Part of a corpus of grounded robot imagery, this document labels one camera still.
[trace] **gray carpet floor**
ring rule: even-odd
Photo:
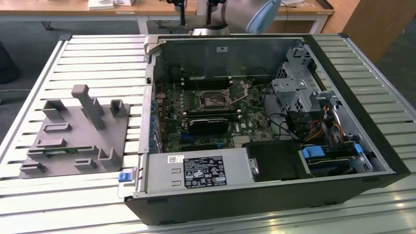
[[[150,22],[151,34],[187,33],[178,28],[179,23],[172,21],[162,28]],[[134,21],[87,21],[54,22],[52,30],[44,30],[40,22],[0,22],[0,41],[22,71],[14,82],[0,85],[0,90],[31,89],[43,67],[47,63],[59,37],[63,34],[106,35],[139,34]],[[386,74],[411,104],[416,106],[416,19],[400,35],[395,44],[378,62],[378,67]],[[0,92],[0,142],[15,120],[28,91]]]

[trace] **wooden desk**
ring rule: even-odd
[[[295,4],[296,8],[280,7],[275,20],[290,20],[300,22],[302,25],[311,21],[311,33],[320,33],[334,10],[326,10],[316,0],[307,0],[307,3],[310,6],[306,7],[302,4]],[[188,0],[186,14],[206,14],[204,8],[204,1]],[[88,11],[88,0],[0,0],[0,21],[88,20],[134,20],[138,22],[140,33],[148,34],[147,21],[179,20],[179,13],[174,5],[164,0],[138,0],[134,6],[116,5],[115,9],[94,11]]]
[[[188,1],[187,15],[196,14],[196,0]],[[172,4],[138,0],[134,6],[88,10],[88,0],[0,0],[0,21],[102,21],[134,20],[142,34],[148,34],[147,21],[179,20]]]
[[[88,0],[0,0],[0,15],[47,16],[176,16],[172,4],[159,0],[138,0],[134,6],[115,5],[115,9],[88,10]],[[188,2],[187,15],[195,15],[196,1]]]
[[[279,8],[278,16],[267,33],[320,33],[328,17],[334,14],[332,9],[324,9],[316,0],[306,0]]]

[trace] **wooden cabinet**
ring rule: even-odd
[[[416,0],[327,0],[335,8],[323,33],[347,33],[376,62],[416,14]]]

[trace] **power supply label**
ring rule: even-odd
[[[186,188],[227,185],[223,156],[184,158],[183,168]]]

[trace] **gray plastic mount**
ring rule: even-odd
[[[122,100],[100,105],[87,85],[75,85],[72,96],[80,106],[66,107],[48,100],[47,115],[20,178],[115,172],[122,170],[131,106]]]

